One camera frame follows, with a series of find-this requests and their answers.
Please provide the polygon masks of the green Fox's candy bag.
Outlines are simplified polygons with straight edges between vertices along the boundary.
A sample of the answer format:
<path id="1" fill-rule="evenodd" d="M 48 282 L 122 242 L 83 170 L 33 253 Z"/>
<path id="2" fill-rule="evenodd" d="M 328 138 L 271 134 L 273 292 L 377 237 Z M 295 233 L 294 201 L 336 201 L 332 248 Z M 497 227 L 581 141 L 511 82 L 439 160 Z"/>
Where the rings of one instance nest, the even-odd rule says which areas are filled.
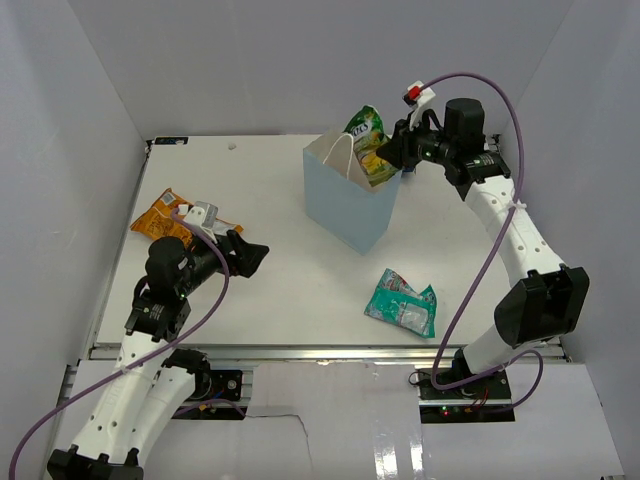
<path id="1" fill-rule="evenodd" d="M 386 145 L 390 138 L 375 107 L 364 105 L 349 120 L 343 132 L 353 137 L 354 154 L 372 187 L 386 183 L 398 172 L 396 167 L 377 154 L 377 150 Z"/>

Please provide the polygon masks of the teal Fox's candy bag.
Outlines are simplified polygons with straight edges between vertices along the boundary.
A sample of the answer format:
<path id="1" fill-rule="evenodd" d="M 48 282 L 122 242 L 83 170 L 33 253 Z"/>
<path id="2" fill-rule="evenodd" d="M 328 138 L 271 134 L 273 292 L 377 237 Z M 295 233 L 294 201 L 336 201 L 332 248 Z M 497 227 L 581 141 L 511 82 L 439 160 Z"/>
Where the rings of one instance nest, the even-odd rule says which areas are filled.
<path id="1" fill-rule="evenodd" d="M 397 326 L 423 339 L 435 337 L 437 297 L 431 285 L 416 292 L 396 271 L 387 268 L 364 309 L 370 318 Z"/>

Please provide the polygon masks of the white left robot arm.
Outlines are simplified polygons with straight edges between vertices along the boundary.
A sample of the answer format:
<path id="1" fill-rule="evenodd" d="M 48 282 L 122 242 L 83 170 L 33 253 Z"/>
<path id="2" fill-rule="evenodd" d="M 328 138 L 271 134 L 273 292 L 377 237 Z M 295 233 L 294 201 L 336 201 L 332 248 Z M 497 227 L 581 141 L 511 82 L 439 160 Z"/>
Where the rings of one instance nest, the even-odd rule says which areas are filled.
<path id="1" fill-rule="evenodd" d="M 51 453 L 52 478 L 143 478 L 149 454 L 178 408 L 211 387 L 204 355 L 177 345 L 191 312 L 189 295 L 215 273 L 251 277 L 268 252 L 235 230 L 194 235 L 190 243 L 172 236 L 151 243 L 114 378 L 71 445 Z"/>

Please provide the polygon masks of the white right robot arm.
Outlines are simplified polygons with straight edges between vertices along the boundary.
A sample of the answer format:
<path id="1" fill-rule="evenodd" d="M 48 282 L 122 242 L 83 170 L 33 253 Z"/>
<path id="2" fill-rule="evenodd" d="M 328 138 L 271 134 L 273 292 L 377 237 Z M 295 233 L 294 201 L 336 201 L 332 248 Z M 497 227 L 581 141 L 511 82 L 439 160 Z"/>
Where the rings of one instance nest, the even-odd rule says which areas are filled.
<path id="1" fill-rule="evenodd" d="M 487 374 L 505 367 L 528 348 L 576 329 L 590 286 L 582 267 L 568 266 L 543 239 L 518 201 L 515 182 L 501 155 L 485 146 L 485 112 L 480 101 L 447 102 L 439 120 L 431 90 L 412 88 L 404 100 L 411 112 L 396 122 L 377 151 L 396 168 L 421 161 L 440 165 L 447 181 L 498 243 L 510 290 L 494 309 L 493 325 L 456 352 L 440 379 L 472 399 L 488 385 Z"/>

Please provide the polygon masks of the light blue paper bag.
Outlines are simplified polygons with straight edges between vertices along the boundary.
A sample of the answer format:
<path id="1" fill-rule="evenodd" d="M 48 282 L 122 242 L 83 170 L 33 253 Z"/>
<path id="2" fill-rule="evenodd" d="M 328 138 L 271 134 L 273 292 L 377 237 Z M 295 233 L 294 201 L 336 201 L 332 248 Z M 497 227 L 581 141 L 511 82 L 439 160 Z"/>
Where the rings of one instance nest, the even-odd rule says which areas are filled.
<path id="1" fill-rule="evenodd" d="M 375 187 L 353 151 L 354 139 L 329 130 L 303 149 L 307 216 L 365 255 L 386 232 L 401 173 Z"/>

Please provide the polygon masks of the orange chip bag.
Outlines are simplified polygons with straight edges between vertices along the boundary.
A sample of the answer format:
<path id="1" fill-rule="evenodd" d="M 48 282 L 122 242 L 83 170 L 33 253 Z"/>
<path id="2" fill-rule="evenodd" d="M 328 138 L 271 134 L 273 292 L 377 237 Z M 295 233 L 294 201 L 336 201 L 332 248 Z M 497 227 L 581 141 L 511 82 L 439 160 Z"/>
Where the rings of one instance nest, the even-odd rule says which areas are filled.
<path id="1" fill-rule="evenodd" d="M 154 201 L 151 207 L 132 223 L 130 230 L 141 233 L 152 241 L 165 237 L 176 237 L 184 243 L 184 246 L 188 250 L 193 250 L 195 247 L 194 242 L 197 243 L 198 237 L 182 223 L 176 222 L 172 217 L 172 213 L 174 211 L 177 212 L 177 207 L 181 203 L 194 204 L 174 193 L 171 188 L 167 188 L 163 194 Z M 242 233 L 243 227 L 220 219 L 217 213 L 215 237 L 225 236 L 229 230 Z"/>

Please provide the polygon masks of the black left corner label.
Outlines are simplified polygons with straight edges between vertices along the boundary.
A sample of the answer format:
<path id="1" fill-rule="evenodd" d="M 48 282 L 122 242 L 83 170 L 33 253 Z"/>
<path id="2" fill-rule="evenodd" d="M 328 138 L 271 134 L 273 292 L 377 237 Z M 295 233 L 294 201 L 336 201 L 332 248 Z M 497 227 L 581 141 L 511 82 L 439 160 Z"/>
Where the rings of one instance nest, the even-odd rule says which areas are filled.
<path id="1" fill-rule="evenodd" d="M 189 142 L 188 137 L 156 137 L 153 141 L 154 145 L 186 145 Z"/>

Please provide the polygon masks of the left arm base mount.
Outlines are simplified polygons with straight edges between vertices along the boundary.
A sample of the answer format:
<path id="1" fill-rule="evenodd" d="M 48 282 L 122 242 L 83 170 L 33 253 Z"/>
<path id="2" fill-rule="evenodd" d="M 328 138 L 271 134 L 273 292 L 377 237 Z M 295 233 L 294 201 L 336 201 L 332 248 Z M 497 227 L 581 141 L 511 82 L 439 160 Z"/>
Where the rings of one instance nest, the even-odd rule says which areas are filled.
<path id="1" fill-rule="evenodd" d="M 178 420 L 243 420 L 240 405 L 244 386 L 242 370 L 211 370 L 196 378 L 195 392 L 174 413 Z"/>

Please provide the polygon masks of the aluminium table edge rail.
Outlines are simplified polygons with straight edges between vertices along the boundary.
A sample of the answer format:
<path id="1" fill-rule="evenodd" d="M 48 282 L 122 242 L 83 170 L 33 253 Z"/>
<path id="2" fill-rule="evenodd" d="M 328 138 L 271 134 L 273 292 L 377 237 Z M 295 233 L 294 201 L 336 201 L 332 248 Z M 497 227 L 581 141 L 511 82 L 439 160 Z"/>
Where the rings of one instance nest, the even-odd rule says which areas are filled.
<path id="1" fill-rule="evenodd" d="M 206 353 L 209 358 L 222 360 L 366 360 L 366 361 L 427 361 L 435 359 L 434 346 L 220 346 L 187 345 Z M 116 344 L 98 345 L 91 349 L 91 360 L 115 360 L 120 347 Z M 559 342 L 537 347 L 542 357 L 565 360 L 565 351 Z"/>

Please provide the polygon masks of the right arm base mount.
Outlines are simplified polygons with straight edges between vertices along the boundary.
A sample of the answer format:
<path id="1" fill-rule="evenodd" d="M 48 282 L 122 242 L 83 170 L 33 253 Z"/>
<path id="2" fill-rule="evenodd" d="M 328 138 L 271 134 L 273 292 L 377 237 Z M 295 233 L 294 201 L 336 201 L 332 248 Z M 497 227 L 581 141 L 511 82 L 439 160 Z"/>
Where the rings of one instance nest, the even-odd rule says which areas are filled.
<path id="1" fill-rule="evenodd" d="M 423 425 L 510 423 L 515 421 L 512 395 L 505 372 L 457 389 L 437 390 L 429 371 L 416 370 L 408 377 L 419 396 Z"/>

